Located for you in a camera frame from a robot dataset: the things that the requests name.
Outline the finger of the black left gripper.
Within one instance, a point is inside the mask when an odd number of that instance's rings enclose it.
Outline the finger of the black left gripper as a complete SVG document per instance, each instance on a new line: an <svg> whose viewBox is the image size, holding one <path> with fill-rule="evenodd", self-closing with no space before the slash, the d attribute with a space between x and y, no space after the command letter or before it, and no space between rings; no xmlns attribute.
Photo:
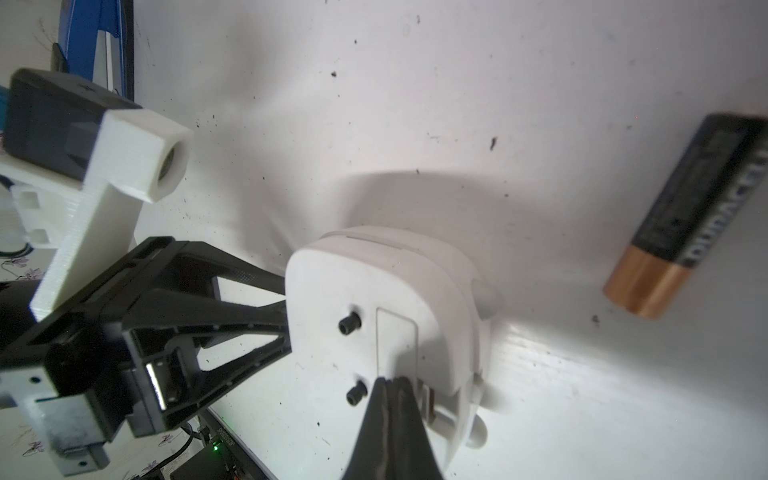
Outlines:
<svg viewBox="0 0 768 480"><path fill-rule="evenodd" d="M284 302L172 289L123 295L122 340L131 420L188 420L291 350Z"/></svg>
<svg viewBox="0 0 768 480"><path fill-rule="evenodd" d="M186 242L179 251L182 289L188 293L219 299L216 278L223 278L275 294L285 294L282 276L263 270L205 242Z"/></svg>

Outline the black AA battery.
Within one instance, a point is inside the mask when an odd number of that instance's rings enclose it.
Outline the black AA battery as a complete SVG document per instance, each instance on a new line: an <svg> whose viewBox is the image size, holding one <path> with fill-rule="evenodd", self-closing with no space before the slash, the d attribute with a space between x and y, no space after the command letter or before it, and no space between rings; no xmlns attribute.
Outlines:
<svg viewBox="0 0 768 480"><path fill-rule="evenodd" d="M706 116L606 281L605 296L659 318L766 176L766 118Z"/></svg>

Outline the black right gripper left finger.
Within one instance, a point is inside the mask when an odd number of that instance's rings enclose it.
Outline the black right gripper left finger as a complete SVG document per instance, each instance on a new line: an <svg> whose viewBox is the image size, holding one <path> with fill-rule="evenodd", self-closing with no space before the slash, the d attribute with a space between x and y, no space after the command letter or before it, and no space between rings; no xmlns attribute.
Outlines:
<svg viewBox="0 0 768 480"><path fill-rule="evenodd" d="M391 381L377 378L343 479L393 479Z"/></svg>

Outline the white square alarm clock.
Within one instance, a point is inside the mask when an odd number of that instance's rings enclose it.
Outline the white square alarm clock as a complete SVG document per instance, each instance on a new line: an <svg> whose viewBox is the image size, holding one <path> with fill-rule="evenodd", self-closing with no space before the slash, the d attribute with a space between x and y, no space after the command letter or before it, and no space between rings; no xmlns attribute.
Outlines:
<svg viewBox="0 0 768 480"><path fill-rule="evenodd" d="M479 408L501 297L441 240L360 226L297 250L285 273L292 355L310 402L350 434L378 378L413 388L437 464L488 430Z"/></svg>

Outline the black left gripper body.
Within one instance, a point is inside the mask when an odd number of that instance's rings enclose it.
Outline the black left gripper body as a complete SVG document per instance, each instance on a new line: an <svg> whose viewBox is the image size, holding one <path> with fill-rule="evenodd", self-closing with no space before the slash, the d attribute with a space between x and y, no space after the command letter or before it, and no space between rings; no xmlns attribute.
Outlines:
<svg viewBox="0 0 768 480"><path fill-rule="evenodd" d="M152 237L1 354L1 384L65 476L108 465L122 426L178 428L216 398L198 363L214 331L216 250Z"/></svg>

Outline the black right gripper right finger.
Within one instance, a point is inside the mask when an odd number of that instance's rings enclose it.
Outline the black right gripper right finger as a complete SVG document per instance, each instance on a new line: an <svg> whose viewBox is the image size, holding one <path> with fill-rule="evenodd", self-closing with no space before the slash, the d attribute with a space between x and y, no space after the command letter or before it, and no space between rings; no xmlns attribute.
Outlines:
<svg viewBox="0 0 768 480"><path fill-rule="evenodd" d="M442 479L410 381L389 380L387 400L387 478Z"/></svg>

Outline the blue black stapler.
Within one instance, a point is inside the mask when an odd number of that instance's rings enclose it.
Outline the blue black stapler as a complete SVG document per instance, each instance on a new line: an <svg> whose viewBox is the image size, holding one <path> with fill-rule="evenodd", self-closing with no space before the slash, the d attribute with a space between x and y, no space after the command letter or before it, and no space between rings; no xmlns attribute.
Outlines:
<svg viewBox="0 0 768 480"><path fill-rule="evenodd" d="M51 69L134 99L134 8L131 0L63 0Z"/></svg>

